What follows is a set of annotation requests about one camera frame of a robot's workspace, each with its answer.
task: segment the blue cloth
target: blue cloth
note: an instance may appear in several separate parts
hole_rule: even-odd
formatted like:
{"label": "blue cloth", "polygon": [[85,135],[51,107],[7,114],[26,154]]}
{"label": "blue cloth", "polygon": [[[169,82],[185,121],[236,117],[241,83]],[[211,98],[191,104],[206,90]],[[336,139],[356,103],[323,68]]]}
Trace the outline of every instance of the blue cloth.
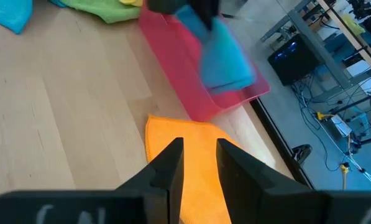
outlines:
{"label": "blue cloth", "polygon": [[199,73],[211,94],[241,90],[255,83],[255,70],[219,17],[213,18],[209,32],[190,6],[183,6],[175,15],[202,43]]}
{"label": "blue cloth", "polygon": [[32,0],[0,0],[0,25],[20,34],[32,14]]}
{"label": "blue cloth", "polygon": [[66,7],[66,5],[60,2],[60,0],[50,0],[50,2],[56,4],[58,7]]}

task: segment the wooden tabletop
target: wooden tabletop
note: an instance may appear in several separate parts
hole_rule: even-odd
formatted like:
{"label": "wooden tabletop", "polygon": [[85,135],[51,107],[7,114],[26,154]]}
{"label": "wooden tabletop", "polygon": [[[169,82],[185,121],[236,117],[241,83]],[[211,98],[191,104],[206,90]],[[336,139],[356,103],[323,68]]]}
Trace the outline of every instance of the wooden tabletop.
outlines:
{"label": "wooden tabletop", "polygon": [[[0,26],[0,194],[115,189],[147,164],[149,113],[189,118],[137,21],[34,4],[21,35]],[[291,176],[250,105],[212,122]]]}

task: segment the pink plastic bin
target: pink plastic bin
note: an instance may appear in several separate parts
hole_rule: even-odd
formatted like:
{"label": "pink plastic bin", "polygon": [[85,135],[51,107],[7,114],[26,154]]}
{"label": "pink plastic bin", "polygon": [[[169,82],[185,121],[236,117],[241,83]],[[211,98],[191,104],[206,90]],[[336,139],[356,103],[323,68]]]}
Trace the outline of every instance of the pink plastic bin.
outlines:
{"label": "pink plastic bin", "polygon": [[257,71],[255,84],[239,91],[210,95],[198,74],[200,43],[186,27],[174,17],[154,13],[145,6],[141,10],[139,25],[192,120],[207,121],[269,91],[267,81],[252,63]]}

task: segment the yellow cloth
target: yellow cloth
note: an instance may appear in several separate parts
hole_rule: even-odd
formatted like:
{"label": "yellow cloth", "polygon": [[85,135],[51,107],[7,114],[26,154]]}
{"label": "yellow cloth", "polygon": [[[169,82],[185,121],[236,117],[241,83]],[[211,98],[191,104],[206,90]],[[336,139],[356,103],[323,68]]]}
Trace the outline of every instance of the yellow cloth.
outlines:
{"label": "yellow cloth", "polygon": [[132,6],[141,7],[142,6],[142,0],[119,0],[123,4],[129,4]]}
{"label": "yellow cloth", "polygon": [[184,223],[230,223],[218,177],[217,138],[237,145],[210,123],[149,116],[145,129],[148,162],[175,138],[184,138],[184,186],[180,217]]}
{"label": "yellow cloth", "polygon": [[358,23],[356,23],[352,18],[350,14],[345,14],[342,16],[342,20],[347,25],[347,27],[355,34],[363,34],[365,32],[365,29],[361,27]]}

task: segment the green cloth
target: green cloth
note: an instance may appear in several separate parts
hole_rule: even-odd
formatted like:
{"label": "green cloth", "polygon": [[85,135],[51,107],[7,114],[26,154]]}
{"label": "green cloth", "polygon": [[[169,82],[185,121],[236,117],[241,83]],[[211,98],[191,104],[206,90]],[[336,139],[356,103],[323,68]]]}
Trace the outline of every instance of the green cloth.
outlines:
{"label": "green cloth", "polygon": [[140,8],[126,6],[119,0],[61,0],[68,7],[96,14],[106,23],[136,19],[140,16]]}

